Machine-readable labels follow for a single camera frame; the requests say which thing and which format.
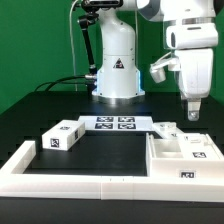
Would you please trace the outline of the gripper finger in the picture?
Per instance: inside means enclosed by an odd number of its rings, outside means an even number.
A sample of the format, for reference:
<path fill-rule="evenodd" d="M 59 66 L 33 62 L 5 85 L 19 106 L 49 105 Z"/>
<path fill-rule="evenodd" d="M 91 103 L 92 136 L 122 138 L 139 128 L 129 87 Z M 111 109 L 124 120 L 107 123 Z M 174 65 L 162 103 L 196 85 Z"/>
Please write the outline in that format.
<path fill-rule="evenodd" d="M 187 101 L 188 119 L 190 121 L 197 121 L 200 115 L 200 99 L 189 99 Z"/>

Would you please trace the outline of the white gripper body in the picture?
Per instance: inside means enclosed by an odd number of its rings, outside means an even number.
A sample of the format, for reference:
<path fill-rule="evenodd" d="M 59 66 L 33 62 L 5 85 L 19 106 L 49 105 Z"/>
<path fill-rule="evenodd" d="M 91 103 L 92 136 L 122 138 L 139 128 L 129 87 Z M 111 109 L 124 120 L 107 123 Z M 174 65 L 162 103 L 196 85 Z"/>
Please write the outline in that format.
<path fill-rule="evenodd" d="M 218 44 L 215 24 L 170 25 L 165 30 L 165 43 L 178 59 L 178 86 L 184 97 L 207 97 L 212 81 L 213 47 Z"/>

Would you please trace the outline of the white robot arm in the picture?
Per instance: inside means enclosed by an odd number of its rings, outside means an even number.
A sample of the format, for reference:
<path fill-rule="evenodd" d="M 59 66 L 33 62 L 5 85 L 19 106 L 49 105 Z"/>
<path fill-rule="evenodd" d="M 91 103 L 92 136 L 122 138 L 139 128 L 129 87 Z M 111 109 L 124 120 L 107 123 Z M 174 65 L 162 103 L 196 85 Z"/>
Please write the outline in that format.
<path fill-rule="evenodd" d="M 135 31 L 116 15 L 119 10 L 137 11 L 148 21 L 163 23 L 168 53 L 150 65 L 153 80 L 163 82 L 165 72 L 172 71 L 181 100 L 187 104 L 188 119 L 199 119 L 201 100 L 210 92 L 213 48 L 218 44 L 214 0 L 81 0 L 81 7 L 83 34 L 96 22 L 102 34 L 102 66 L 89 61 L 95 99 L 117 104 L 145 95 L 135 63 Z"/>

